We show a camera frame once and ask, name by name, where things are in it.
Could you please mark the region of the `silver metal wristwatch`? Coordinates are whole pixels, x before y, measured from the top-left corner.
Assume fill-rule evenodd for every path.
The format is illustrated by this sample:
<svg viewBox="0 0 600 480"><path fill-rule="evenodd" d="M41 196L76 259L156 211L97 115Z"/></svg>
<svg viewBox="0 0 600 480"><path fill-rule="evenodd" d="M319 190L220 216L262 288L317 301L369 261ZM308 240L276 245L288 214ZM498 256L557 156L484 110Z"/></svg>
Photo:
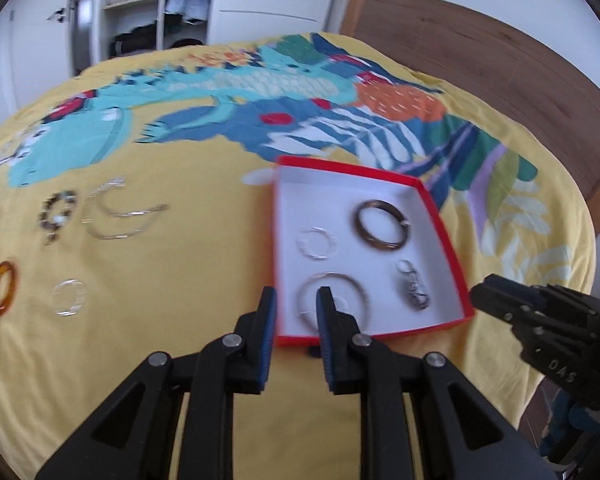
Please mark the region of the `silver metal wristwatch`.
<svg viewBox="0 0 600 480"><path fill-rule="evenodd" d="M410 260L399 260L396 270L400 274L401 287L408 303L417 310L427 309L430 304L430 296L414 264Z"/></svg>

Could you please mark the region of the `dark brown bangle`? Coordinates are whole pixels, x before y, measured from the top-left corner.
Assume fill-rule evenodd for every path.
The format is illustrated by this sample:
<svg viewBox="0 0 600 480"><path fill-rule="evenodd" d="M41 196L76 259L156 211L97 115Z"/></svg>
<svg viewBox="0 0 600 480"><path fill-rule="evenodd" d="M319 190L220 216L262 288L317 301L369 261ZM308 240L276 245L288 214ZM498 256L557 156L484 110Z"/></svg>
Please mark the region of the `dark brown bangle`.
<svg viewBox="0 0 600 480"><path fill-rule="evenodd" d="M389 242L388 240L383 240L382 238L373 235L372 232L364 226L362 218L363 212L367 209L383 211L393 218L396 225L400 228L400 238L395 242ZM396 206L393 206L393 204L385 202L384 200L366 200L365 202L358 204L354 210L352 222L355 232L358 233L358 236L361 237L364 242L373 248L383 250L384 252L396 252L397 250L400 250L406 245L411 234L411 223L408 219L398 208L396 208Z"/></svg>

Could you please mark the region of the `thin silver bangle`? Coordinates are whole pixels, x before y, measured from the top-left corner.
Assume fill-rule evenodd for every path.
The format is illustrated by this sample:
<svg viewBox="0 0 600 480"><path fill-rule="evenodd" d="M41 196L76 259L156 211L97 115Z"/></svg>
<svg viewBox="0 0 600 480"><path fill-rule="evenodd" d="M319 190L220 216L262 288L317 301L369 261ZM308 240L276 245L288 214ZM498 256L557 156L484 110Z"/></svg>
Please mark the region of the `thin silver bangle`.
<svg viewBox="0 0 600 480"><path fill-rule="evenodd" d="M323 272L312 275L299 288L296 295L296 313L299 320L314 334L317 333L315 297L321 287L329 287L339 312L355 317L362 330L370 322L372 308L370 295L363 285L351 275L339 272Z"/></svg>

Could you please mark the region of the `silver twisted hoop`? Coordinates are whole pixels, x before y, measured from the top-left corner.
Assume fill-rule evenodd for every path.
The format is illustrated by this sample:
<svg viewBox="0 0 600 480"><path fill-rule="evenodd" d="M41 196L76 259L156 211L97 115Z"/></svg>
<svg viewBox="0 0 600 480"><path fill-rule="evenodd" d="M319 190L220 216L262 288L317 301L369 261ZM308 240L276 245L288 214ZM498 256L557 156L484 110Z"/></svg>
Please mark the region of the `silver twisted hoop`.
<svg viewBox="0 0 600 480"><path fill-rule="evenodd" d="M326 229L312 226L300 232L297 247L302 256L314 261L325 261L336 255L337 239Z"/></svg>

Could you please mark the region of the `red white jewelry box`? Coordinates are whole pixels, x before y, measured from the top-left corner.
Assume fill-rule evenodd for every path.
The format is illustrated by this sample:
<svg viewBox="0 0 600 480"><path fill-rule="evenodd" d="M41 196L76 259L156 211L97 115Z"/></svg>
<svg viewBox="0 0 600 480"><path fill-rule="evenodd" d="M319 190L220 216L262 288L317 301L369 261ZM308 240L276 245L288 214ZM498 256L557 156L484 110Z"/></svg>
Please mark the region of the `red white jewelry box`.
<svg viewBox="0 0 600 480"><path fill-rule="evenodd" d="M373 248L355 232L352 216L358 204L384 200L396 206L411 223L406 245L396 252ZM474 314L460 262L446 234L437 207L416 178L363 166L297 156L281 157L273 181L274 276L278 293L277 341L282 346L317 344L298 318L296 295L312 275L339 272L351 275L370 295L372 314L362 332L396 338L445 330ZM395 242L401 236L393 218L367 209L364 226L376 237ZM297 237L319 226L335 235L337 252L314 261L298 251ZM396 270L410 260L428 294L429 307L413 308Z"/></svg>

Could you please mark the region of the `wooden headboard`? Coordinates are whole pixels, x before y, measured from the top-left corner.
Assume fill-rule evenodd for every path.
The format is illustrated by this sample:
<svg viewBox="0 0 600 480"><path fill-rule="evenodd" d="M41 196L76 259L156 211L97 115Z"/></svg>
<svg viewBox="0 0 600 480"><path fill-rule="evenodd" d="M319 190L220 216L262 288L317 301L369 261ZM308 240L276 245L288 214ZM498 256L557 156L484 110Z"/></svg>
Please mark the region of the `wooden headboard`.
<svg viewBox="0 0 600 480"><path fill-rule="evenodd" d="M600 89L538 40L443 0L348 0L339 27L528 128L576 181L600 232Z"/></svg>

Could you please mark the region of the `yellow patterned bedspread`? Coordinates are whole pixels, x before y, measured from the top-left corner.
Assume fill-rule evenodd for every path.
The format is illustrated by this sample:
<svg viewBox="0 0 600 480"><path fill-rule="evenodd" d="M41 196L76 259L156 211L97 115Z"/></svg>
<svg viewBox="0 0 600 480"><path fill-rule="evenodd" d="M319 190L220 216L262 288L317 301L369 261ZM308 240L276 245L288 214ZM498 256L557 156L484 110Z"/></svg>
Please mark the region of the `yellow patterned bedspread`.
<svg viewBox="0 0 600 480"><path fill-rule="evenodd" d="M197 351L274 280L283 155L396 171L431 193L469 283L589 290L585 200L524 126L335 34L100 63L0 127L0 456L33 478L150 352ZM76 278L64 318L53 288Z"/></svg>

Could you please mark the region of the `white wardrobe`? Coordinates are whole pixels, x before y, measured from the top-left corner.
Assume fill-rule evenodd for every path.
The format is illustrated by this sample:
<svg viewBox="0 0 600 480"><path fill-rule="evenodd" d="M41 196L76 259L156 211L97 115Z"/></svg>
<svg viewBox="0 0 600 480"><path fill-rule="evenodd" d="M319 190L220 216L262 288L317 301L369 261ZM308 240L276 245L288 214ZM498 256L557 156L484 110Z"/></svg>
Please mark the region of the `white wardrobe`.
<svg viewBox="0 0 600 480"><path fill-rule="evenodd" d="M110 58L318 32L331 7L332 0L0 0L0 122Z"/></svg>

